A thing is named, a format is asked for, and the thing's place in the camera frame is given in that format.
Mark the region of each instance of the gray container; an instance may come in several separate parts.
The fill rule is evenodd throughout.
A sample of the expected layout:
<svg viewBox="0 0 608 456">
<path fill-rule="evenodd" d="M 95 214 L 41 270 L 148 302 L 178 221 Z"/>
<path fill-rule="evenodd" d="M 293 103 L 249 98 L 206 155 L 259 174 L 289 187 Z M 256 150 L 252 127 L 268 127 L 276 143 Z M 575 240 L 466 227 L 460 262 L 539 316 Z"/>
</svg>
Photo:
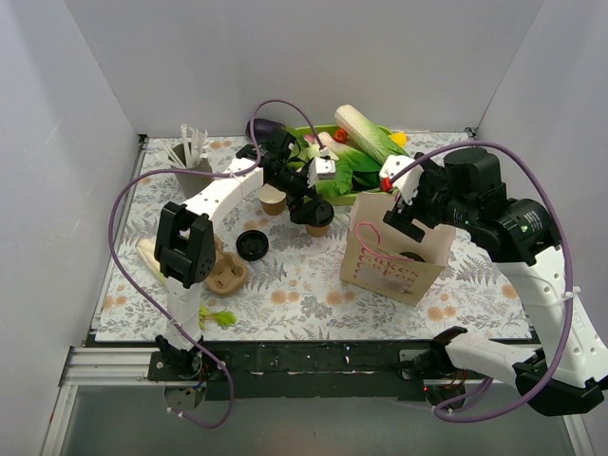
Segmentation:
<svg viewBox="0 0 608 456">
<path fill-rule="evenodd" d="M 185 157 L 183 154 L 183 143 L 179 143 L 173 148 L 173 151 L 180 158 L 182 163 L 185 163 Z M 188 168 L 193 171 L 202 171 L 205 173 L 213 172 L 211 165 L 207 159 L 200 159 L 200 163 L 194 168 Z M 205 177 L 205 176 L 189 176 L 187 174 L 176 174 L 178 182 L 180 183 L 181 191 L 186 196 L 187 199 L 194 197 L 197 193 L 199 193 L 203 188 L 213 182 L 213 178 Z"/>
</svg>

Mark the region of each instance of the cardboard box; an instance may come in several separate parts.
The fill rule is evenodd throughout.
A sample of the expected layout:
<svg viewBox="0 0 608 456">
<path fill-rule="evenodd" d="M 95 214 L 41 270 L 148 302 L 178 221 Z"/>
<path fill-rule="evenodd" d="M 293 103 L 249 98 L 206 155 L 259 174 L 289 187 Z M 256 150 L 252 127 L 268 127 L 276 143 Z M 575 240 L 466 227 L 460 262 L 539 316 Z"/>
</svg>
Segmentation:
<svg viewBox="0 0 608 456">
<path fill-rule="evenodd" d="M 357 197 L 351 210 L 349 236 L 340 278 L 415 306 L 445 269 L 456 230 L 445 225 L 431 230 L 415 221 L 416 225 L 426 232 L 423 241 L 418 243 L 382 221 L 394 203 L 394 197 L 386 194 L 362 193 Z M 386 259 L 364 249 L 354 232 L 357 224 L 364 221 L 373 223 L 381 239 L 378 245 L 373 230 L 369 226 L 361 226 L 359 236 L 366 246 L 390 257 L 400 257 L 404 252 L 412 252 L 422 257 L 425 262 L 412 261 L 404 256 L 403 260 Z"/>
</svg>

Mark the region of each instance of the gray floor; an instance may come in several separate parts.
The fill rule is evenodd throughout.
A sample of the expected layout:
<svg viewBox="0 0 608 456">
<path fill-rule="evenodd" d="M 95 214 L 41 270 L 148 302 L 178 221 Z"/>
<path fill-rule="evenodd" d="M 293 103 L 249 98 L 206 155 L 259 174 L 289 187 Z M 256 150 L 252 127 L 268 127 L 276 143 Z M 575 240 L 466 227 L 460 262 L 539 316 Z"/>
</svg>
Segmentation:
<svg viewBox="0 0 608 456">
<path fill-rule="evenodd" d="M 511 402 L 493 387 L 476 413 Z M 195 414 L 212 419 L 223 403 Z M 166 412 L 157 387 L 80 387 L 64 455 L 571 455 L 561 418 L 525 407 L 491 422 L 450 425 L 386 398 L 239 401 L 208 431 Z"/>
</svg>

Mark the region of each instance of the brown cup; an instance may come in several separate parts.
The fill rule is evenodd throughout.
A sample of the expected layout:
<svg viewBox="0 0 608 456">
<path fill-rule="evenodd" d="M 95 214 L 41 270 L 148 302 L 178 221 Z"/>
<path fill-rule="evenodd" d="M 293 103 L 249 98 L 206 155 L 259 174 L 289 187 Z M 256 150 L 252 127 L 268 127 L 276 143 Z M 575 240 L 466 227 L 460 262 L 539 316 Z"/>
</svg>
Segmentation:
<svg viewBox="0 0 608 456">
<path fill-rule="evenodd" d="M 328 223 L 325 226 L 306 225 L 306 232 L 313 238 L 323 238 L 330 231 L 330 226 L 332 226 L 331 223 Z"/>
<path fill-rule="evenodd" d="M 285 209 L 287 196 L 276 190 L 272 185 L 264 185 L 257 190 L 257 198 L 262 205 L 263 211 L 269 216 L 278 216 Z"/>
<path fill-rule="evenodd" d="M 185 163 L 185 156 L 183 154 L 183 143 L 179 143 L 178 145 L 176 145 L 173 148 L 173 151 L 180 158 L 181 162 Z M 213 172 L 209 161 L 203 158 L 200 159 L 200 163 L 198 165 L 188 169 L 192 171 L 202 171 L 204 173 Z M 180 184 L 181 191 L 187 199 L 194 197 L 197 193 L 200 193 L 203 188 L 213 182 L 213 178 L 207 176 L 190 176 L 187 174 L 176 174 L 175 177 L 178 180 L 178 183 Z"/>
</svg>

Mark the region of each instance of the red tomato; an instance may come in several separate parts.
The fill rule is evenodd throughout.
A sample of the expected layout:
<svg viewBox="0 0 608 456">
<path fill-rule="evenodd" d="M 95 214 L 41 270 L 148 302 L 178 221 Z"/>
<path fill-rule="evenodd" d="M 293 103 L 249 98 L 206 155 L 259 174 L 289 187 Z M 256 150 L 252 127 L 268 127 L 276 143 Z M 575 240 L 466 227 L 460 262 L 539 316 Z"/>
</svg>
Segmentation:
<svg viewBox="0 0 608 456">
<path fill-rule="evenodd" d="M 348 139 L 348 135 L 346 134 L 346 131 L 344 131 L 342 128 L 339 128 L 335 133 L 333 133 L 333 138 L 339 143 L 344 144 Z"/>
</svg>

